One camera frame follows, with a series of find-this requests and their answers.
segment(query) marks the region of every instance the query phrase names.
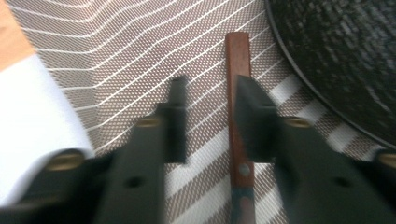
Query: metal rivet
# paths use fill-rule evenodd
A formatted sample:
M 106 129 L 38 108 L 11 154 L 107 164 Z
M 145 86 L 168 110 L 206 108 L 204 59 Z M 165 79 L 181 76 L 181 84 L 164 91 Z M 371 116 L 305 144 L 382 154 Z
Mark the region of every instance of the metal rivet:
M 385 165 L 396 169 L 396 154 L 381 154 L 378 159 Z
M 286 119 L 285 123 L 296 128 L 309 128 L 311 126 L 308 121 L 299 118 Z
M 247 164 L 242 163 L 239 165 L 239 174 L 241 174 L 242 176 L 250 175 L 250 168 Z
M 82 154 L 73 153 L 66 155 L 59 155 L 53 158 L 46 166 L 47 170 L 50 171 L 64 171 L 71 170 L 79 167 L 84 162 L 84 156 Z
M 141 119 L 137 122 L 136 126 L 141 128 L 154 127 L 160 124 L 159 119 Z

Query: white surface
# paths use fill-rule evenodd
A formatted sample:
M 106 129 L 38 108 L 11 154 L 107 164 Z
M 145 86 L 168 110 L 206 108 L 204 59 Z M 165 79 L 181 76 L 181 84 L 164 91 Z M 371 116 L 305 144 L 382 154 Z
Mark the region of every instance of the white surface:
M 199 150 L 189 156 L 187 165 L 179 165 L 166 175 L 166 199 L 174 196 L 227 150 L 228 127 L 221 130 Z
M 174 224 L 206 223 L 224 204 L 231 200 L 230 175 L 224 176 L 219 183 L 202 196 L 189 209 L 184 211 Z
M 0 206 L 14 203 L 54 151 L 92 146 L 77 114 L 36 55 L 0 73 Z

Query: striped fabric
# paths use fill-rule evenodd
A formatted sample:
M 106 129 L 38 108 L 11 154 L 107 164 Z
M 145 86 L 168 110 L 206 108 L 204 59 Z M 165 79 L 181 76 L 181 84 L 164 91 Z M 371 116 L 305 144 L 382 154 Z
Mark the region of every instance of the striped fabric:
M 228 223 L 230 177 L 224 37 L 249 32 L 252 76 L 335 150 L 364 157 L 375 144 L 310 95 L 279 54 L 262 0 L 12 0 L 45 65 L 78 112 L 97 155 L 125 143 L 136 118 L 187 75 L 188 165 L 166 167 L 170 223 Z M 258 223 L 285 223 L 271 164 L 256 164 Z

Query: black plastic part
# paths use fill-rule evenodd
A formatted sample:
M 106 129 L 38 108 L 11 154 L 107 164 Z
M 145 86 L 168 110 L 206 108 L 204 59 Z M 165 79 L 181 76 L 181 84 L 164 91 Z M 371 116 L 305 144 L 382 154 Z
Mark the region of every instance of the black plastic part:
M 164 223 L 163 164 L 186 160 L 185 87 L 174 79 L 169 101 L 136 123 L 127 145 L 89 160 L 75 149 L 53 156 L 16 204 L 0 207 L 0 223 Z
M 394 191 L 393 169 L 374 161 L 362 170 L 333 151 L 306 120 L 274 118 L 275 105 L 251 79 L 238 78 L 237 88 L 235 120 L 245 149 L 254 161 L 276 157 L 290 223 L 396 223 L 395 207 L 385 199 Z
M 275 173 L 290 223 L 395 223 L 391 206 L 314 128 L 282 126 Z
M 396 168 L 384 164 L 379 158 L 381 155 L 393 155 L 392 149 L 381 149 L 375 153 L 373 161 L 353 161 L 355 166 L 370 181 L 370 183 L 382 195 L 396 214 Z
M 234 111 L 247 156 L 255 162 L 272 161 L 278 133 L 276 106 L 254 79 L 238 76 Z
M 155 114 L 167 122 L 165 162 L 186 162 L 186 84 L 185 77 L 172 80 L 168 102 L 157 104 Z
M 139 126 L 142 120 L 152 122 Z M 133 138 L 115 158 L 94 224 L 164 222 L 165 127 L 156 116 L 137 122 Z

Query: wooden stick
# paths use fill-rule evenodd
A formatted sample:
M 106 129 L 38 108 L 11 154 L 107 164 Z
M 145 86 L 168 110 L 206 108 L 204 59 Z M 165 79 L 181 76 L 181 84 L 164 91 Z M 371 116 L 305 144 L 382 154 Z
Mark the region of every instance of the wooden stick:
M 228 124 L 231 154 L 232 223 L 255 223 L 254 164 L 249 161 L 233 121 L 237 75 L 250 77 L 250 52 L 247 33 L 228 33 L 225 38 Z

